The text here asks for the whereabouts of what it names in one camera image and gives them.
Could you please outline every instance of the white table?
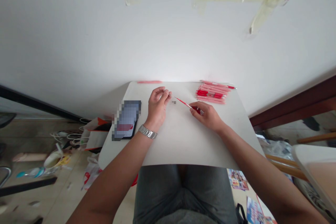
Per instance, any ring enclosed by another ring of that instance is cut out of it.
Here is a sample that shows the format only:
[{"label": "white table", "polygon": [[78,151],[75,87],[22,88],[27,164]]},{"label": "white table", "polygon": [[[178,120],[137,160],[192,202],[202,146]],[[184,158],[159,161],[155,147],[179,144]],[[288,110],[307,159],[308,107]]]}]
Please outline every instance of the white table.
[{"label": "white table", "polygon": [[[162,84],[138,84],[130,82],[123,100],[141,100],[141,116],[136,131],[146,121],[148,115],[148,99],[153,89],[165,86],[173,92],[173,96],[186,103],[197,101],[195,91],[199,82],[163,82]],[[166,120],[147,152],[143,166],[162,164],[192,164],[239,169],[222,140],[218,135],[198,122],[190,113],[189,108],[176,100],[169,102]],[[265,156],[255,136],[254,130],[246,115],[237,90],[232,90],[226,104],[210,103],[222,120],[240,137],[250,144],[261,155]],[[99,156],[99,166],[104,169],[124,148],[129,140],[112,141],[112,132],[106,137]]]}]

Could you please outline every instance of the magazine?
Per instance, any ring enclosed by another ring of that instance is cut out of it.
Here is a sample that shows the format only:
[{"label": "magazine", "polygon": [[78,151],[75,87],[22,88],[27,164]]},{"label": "magazine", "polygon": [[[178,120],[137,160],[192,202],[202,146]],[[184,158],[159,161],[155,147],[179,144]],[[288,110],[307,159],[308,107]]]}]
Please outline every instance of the magazine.
[{"label": "magazine", "polygon": [[265,205],[265,203],[258,197],[257,199],[259,201],[261,210],[265,216],[265,224],[277,224],[275,218],[273,217],[271,211],[268,209],[268,207]]},{"label": "magazine", "polygon": [[240,189],[240,190],[248,190],[249,186],[247,185],[247,180],[242,171],[238,170],[229,170],[229,179],[230,185],[232,185],[233,189]]},{"label": "magazine", "polygon": [[251,224],[266,224],[259,202],[247,197],[246,218]]}]

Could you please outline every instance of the person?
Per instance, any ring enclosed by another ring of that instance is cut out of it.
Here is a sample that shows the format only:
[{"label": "person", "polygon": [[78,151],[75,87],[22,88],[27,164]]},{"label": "person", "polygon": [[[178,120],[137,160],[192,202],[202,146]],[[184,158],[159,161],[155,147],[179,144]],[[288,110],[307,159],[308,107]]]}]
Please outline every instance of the person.
[{"label": "person", "polygon": [[[172,97],[165,87],[153,90],[143,124],[159,132]],[[327,223],[290,180],[228,125],[213,106],[194,102],[203,114],[190,112],[216,132],[246,179],[278,223]],[[133,223],[237,223],[226,169],[209,166],[155,165],[141,167],[153,139],[138,131],[92,184],[68,220],[112,223],[122,200],[139,173]]]}]

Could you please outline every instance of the wrist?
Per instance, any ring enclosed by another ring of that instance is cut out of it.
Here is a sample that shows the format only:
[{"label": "wrist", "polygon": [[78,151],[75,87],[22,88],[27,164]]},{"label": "wrist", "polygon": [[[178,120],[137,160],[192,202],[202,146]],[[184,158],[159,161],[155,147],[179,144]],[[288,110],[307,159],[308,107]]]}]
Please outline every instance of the wrist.
[{"label": "wrist", "polygon": [[215,130],[215,132],[219,135],[222,136],[224,135],[228,130],[228,126],[222,121],[220,126]]},{"label": "wrist", "polygon": [[147,129],[149,129],[150,131],[154,131],[155,133],[157,133],[160,129],[160,126],[155,124],[154,122],[148,121],[146,120],[146,122],[143,124]]}]

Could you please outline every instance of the dark wooden frame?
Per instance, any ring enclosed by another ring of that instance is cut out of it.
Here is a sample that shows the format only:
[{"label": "dark wooden frame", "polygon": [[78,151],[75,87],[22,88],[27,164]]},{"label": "dark wooden frame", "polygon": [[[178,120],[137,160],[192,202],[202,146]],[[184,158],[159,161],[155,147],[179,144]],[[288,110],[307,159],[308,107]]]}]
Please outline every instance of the dark wooden frame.
[{"label": "dark wooden frame", "polygon": [[55,184],[56,180],[57,180],[56,176],[51,176],[43,180],[33,181],[26,184],[13,185],[10,187],[2,187],[0,188],[0,197]]},{"label": "dark wooden frame", "polygon": [[336,75],[250,118],[255,131],[266,130],[336,110]]}]

